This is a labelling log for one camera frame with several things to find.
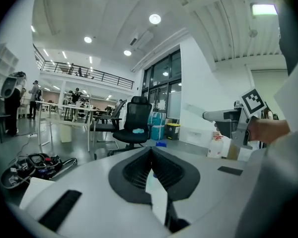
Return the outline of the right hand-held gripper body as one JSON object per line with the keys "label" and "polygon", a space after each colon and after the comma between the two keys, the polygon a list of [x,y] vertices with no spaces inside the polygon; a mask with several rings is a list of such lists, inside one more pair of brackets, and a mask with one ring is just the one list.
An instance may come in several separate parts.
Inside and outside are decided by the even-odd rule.
{"label": "right hand-held gripper body", "polygon": [[255,88],[239,97],[232,119],[231,139],[234,145],[252,150],[252,146],[249,144],[251,132],[248,127],[252,121],[257,119],[258,112],[265,108],[266,104]]}

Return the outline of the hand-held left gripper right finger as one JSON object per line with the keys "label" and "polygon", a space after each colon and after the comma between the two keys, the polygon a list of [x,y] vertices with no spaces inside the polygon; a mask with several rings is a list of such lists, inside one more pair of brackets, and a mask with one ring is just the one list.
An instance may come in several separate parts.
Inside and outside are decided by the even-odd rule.
{"label": "hand-held left gripper right finger", "polygon": [[165,223],[173,234],[234,234],[245,205],[238,188],[244,162],[151,149],[166,191]]}

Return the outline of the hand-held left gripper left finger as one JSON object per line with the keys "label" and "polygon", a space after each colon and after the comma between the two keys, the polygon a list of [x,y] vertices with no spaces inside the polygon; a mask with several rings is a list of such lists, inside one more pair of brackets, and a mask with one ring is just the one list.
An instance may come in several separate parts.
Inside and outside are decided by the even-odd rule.
{"label": "hand-held left gripper left finger", "polygon": [[[118,162],[138,149],[79,166],[37,195],[25,209],[9,204],[16,219],[40,238],[166,238],[171,233],[149,205],[129,203],[111,188],[108,175]],[[67,190],[81,197],[53,232],[38,221]]]}

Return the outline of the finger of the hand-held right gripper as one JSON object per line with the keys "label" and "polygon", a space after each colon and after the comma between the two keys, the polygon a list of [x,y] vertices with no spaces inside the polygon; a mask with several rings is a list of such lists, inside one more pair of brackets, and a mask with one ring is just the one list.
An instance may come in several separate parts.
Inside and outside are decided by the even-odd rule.
{"label": "finger of the hand-held right gripper", "polygon": [[208,121],[234,121],[239,120],[239,110],[223,110],[204,112],[203,119]]}
{"label": "finger of the hand-held right gripper", "polygon": [[227,138],[231,138],[232,121],[215,121],[215,123],[221,135]]}

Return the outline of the person's right hand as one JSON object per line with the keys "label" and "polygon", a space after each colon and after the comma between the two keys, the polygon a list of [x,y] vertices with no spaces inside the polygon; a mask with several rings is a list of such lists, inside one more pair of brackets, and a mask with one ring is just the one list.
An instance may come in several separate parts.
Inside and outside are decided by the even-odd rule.
{"label": "person's right hand", "polygon": [[270,144],[290,133],[286,120],[258,119],[252,117],[248,127],[249,141],[261,141]]}

